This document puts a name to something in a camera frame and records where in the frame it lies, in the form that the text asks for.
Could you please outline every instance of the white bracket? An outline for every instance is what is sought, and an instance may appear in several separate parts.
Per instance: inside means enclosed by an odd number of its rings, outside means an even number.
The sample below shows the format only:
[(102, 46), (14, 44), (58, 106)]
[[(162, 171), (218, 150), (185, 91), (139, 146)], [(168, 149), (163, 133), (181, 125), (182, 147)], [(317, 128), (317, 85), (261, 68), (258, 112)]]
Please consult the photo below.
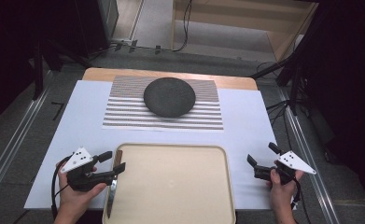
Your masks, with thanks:
[(299, 158), (293, 151), (286, 152), (284, 155), (280, 156), (278, 160), (290, 169), (301, 170), (312, 175), (316, 174), (316, 171)]
[(74, 152), (72, 157), (63, 167), (63, 169), (61, 169), (61, 173), (64, 174), (91, 161), (92, 161), (92, 156), (89, 154), (86, 148), (80, 147), (77, 149), (76, 152)]

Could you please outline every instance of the striped placemat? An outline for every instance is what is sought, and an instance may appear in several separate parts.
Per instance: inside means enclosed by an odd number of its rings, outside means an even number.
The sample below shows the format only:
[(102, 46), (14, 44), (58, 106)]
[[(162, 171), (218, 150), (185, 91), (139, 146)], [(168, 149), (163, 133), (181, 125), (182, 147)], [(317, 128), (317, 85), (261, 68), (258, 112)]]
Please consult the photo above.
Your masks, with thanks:
[(144, 91), (156, 77), (115, 77), (105, 111), (104, 129), (173, 132), (223, 132), (218, 91), (212, 80), (184, 79), (196, 93), (196, 103), (179, 118), (162, 118), (144, 103)]

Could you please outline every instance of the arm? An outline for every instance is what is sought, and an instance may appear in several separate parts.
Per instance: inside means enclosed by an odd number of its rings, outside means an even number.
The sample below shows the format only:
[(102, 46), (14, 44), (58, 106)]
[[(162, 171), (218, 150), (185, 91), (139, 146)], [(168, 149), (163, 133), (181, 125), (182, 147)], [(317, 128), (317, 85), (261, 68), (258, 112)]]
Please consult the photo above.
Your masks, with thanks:
[[(296, 171), (296, 179), (299, 180), (303, 175), (303, 171)], [(281, 185), (280, 175), (275, 169), (271, 171), (272, 191), (270, 193), (271, 205), (278, 224), (295, 224), (295, 219), (290, 208), (290, 199), (295, 191), (296, 184), (290, 181), (286, 185)]]
[[(66, 174), (58, 172), (60, 189), (67, 185)], [(106, 184), (96, 185), (92, 190), (87, 192), (74, 191), (66, 187), (60, 192), (60, 208), (54, 224), (74, 224), (86, 212), (90, 201), (97, 196)]]

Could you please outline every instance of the beige tray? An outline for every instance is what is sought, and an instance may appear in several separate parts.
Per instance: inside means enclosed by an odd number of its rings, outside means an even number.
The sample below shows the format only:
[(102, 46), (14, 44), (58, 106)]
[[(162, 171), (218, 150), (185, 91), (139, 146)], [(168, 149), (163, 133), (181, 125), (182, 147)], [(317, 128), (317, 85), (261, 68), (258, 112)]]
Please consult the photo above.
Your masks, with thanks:
[(221, 147), (125, 144), (118, 150), (126, 170), (110, 218), (105, 202), (104, 224), (235, 223)]

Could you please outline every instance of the white tabletop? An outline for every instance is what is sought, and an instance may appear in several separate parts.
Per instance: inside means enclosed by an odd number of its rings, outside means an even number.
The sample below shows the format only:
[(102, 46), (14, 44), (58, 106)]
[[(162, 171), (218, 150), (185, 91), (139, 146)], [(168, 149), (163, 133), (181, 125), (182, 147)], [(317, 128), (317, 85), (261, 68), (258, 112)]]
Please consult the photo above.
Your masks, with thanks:
[[(79, 147), (99, 155), (125, 143), (160, 143), (224, 148), (231, 173), (234, 208), (270, 209), (270, 191), (265, 181), (256, 179), (253, 168), (246, 162), (247, 154), (263, 166), (273, 166), (277, 159), (267, 147), (275, 139), (259, 91), (218, 89), (224, 133), (179, 133), (102, 129), (111, 86), (111, 82), (103, 81), (77, 83), (24, 208), (50, 209), (55, 164)], [(97, 163), (97, 172), (109, 171), (111, 163), (112, 160)], [(104, 204), (105, 190), (91, 202), (90, 208), (103, 209)]]

